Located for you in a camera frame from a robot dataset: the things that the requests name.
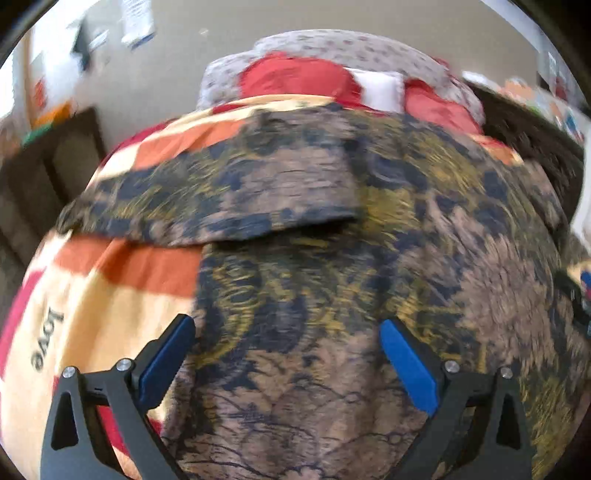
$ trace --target white pillow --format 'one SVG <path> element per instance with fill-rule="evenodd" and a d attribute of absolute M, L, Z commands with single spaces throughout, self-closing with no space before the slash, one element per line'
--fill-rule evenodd
<path fill-rule="evenodd" d="M 404 112 L 404 75 L 400 72 L 369 72 L 347 69 L 361 86 L 361 103 L 382 112 Z"/>

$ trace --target dark wooden furniture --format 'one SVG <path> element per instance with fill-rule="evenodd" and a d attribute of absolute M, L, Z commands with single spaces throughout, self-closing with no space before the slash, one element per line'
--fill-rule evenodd
<path fill-rule="evenodd" d="M 584 149 L 530 109 L 485 87 L 469 83 L 486 114 L 484 133 L 542 165 L 569 221 L 583 186 Z"/>
<path fill-rule="evenodd" d="M 106 155 L 91 108 L 43 133 L 0 165 L 0 247 L 23 267 L 62 208 Z"/>

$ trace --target blue gripper pad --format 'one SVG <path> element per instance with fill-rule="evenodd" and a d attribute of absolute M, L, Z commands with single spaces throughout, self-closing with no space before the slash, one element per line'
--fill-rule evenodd
<path fill-rule="evenodd" d="M 439 405 L 435 379 L 390 320 L 380 325 L 380 340 L 414 406 L 432 416 Z"/>
<path fill-rule="evenodd" d="M 147 412 L 160 405 L 194 342 L 195 322 L 184 315 L 139 379 L 137 403 L 141 411 Z"/>

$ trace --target pillow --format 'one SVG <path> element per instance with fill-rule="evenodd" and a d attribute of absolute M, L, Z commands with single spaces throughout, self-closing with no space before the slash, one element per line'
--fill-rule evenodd
<path fill-rule="evenodd" d="M 404 76 L 400 72 L 347 69 L 361 85 L 361 103 L 382 112 L 404 112 Z"/>
<path fill-rule="evenodd" d="M 361 87 L 344 67 L 328 60 L 270 53 L 240 75 L 242 98 L 299 93 L 359 103 Z"/>
<path fill-rule="evenodd" d="M 419 120 L 449 130 L 473 135 L 482 134 L 480 125 L 474 121 L 466 107 L 437 96 L 433 88 L 422 80 L 412 79 L 406 82 L 404 110 Z"/>

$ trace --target paper on wall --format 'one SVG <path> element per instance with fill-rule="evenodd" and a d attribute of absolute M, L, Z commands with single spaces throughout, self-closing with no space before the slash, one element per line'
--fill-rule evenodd
<path fill-rule="evenodd" d="M 138 47 L 154 36 L 154 16 L 151 0 L 121 0 L 124 21 L 122 42 L 131 48 Z"/>

